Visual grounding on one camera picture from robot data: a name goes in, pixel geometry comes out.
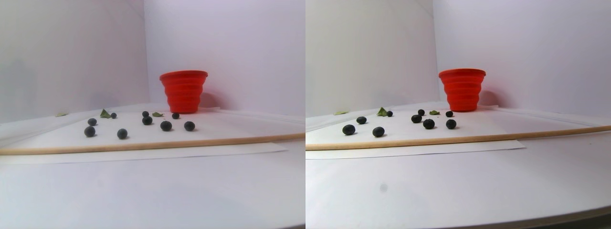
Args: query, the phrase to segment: cup rim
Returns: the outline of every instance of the cup rim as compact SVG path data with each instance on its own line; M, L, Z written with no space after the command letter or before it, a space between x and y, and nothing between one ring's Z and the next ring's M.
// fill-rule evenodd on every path
M171 76L175 76L175 75L180 75L180 74L201 74L203 76L203 78L207 78L208 77L208 73L206 71L202 71L202 70L180 70L180 71L170 71L168 73L164 73L159 77L160 81L163 81L164 79L167 79Z
M441 77L442 75L448 75L448 74L459 73L459 72L473 72L473 73L484 74L484 76L486 76L486 71L477 69L477 68L453 68L453 69L441 71L439 73L439 77Z

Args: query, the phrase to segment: green leaf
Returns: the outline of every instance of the green leaf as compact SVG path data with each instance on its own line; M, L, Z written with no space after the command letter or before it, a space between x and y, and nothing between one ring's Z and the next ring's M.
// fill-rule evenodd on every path
M378 111L378 116L387 116L386 110L383 107L380 107L380 111Z
M102 114L100 114L100 118L111 118L111 115L106 112L106 110L102 109Z

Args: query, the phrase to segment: collapsible silicone cup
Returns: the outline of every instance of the collapsible silicone cup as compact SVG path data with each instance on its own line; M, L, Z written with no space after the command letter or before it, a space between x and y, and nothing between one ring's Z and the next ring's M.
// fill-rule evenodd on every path
M450 110L469 112L477 109L480 100L481 82L486 72L473 68L445 70L439 73L448 95Z
M198 70L173 71L163 74L159 80L166 88L170 112L188 114L197 112L203 83L208 73Z

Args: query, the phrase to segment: white paper sheet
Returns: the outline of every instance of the white paper sheet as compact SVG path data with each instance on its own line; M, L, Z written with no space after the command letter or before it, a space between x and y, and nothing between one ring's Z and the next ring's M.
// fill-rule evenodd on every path
M368 115L366 124L359 125L356 120L339 123L306 133L306 144L332 144L350 142L376 142L387 140L405 139L432 139L443 137L481 136L491 134L506 134L501 127L496 125L484 112L454 112L454 117L445 116L447 110L439 111L440 115L426 115L422 121L430 118L435 121L434 129L425 129L420 123L413 123L411 117L417 114L413 111L393 111L393 117L380 117ZM457 123L455 129L447 129L445 122L454 119ZM356 127L356 133L346 136L342 133L345 125L352 124ZM374 128L382 126L385 136L374 137ZM465 144L446 145L423 145L417 147L393 147L363 150L324 150L307 151L306 159L343 159L343 158L372 158L383 156L405 156L418 154L460 153L469 151L489 151L524 148L524 145L516 140L498 142L477 142Z
M20 140L3 148L42 148L42 147L70 147L87 145L110 145L110 144L132 144L149 142L171 142L179 140L204 140L223 139L234 137L264 136L263 131L247 130L237 126L235 123L246 122L252 118L223 114L218 112L200 112L198 114L180 115L180 119L174 120L171 113L165 112L165 117L152 117L153 124L145 126L142 124L141 112L117 112L117 118L97 119L95 137L86 137L84 129L88 126L85 118L80 122L72 123L58 129ZM162 121L170 121L172 130L165 132L159 127ZM196 124L195 131L186 131L184 123L192 121ZM127 139L119 139L117 131L125 128L128 131ZM179 158L190 156L216 156L229 154L266 153L284 151L281 147L272 143L248 144L248 145L226 145L215 147L194 147L181 149L161 150L138 150L138 151L115 151L94 153L73 153L55 155L24 155L24 156L0 156L0 164L50 164L50 163L74 163L95 161L122 161L134 159L155 158Z

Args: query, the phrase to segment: blueberry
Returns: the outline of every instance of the blueberry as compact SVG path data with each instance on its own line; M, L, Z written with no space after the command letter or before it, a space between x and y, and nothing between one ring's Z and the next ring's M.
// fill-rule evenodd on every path
M189 121L185 123L185 129L187 131L193 131L195 129L195 123Z
M445 127L447 127L448 129L454 129L456 127L456 121L454 121L454 119L450 119L447 122L445 122Z
M163 131L170 131L172 129L172 123L168 121L161 122L161 129Z
M90 126L95 126L95 124L98 123L98 120L96 120L95 118L90 118L89 120L87 120L87 123Z
M344 128L342 128L342 132L346 135L353 135L354 132L356 131L356 129L354 128L353 125L345 125Z
M120 129L119 131L117 131L117 137L119 137L119 139L125 139L127 137L127 130Z
M384 128L382 128L381 126L378 126L375 129L373 129L372 133L375 137L382 137L384 135Z
M427 119L427 120L424 120L422 125L426 129L433 129L433 127L435 127L435 121L433 121L432 119Z
M359 124L365 124L367 122L367 118L361 116L356 118L356 122L358 122Z
M419 123L420 121L422 121L422 116L420 116L420 115L412 115L412 122L413 123Z
M95 128L93 126L88 126L85 128L85 136L93 137L93 135L95 135Z
M151 123L153 123L153 118L151 118L151 116L142 118L142 124L151 125Z

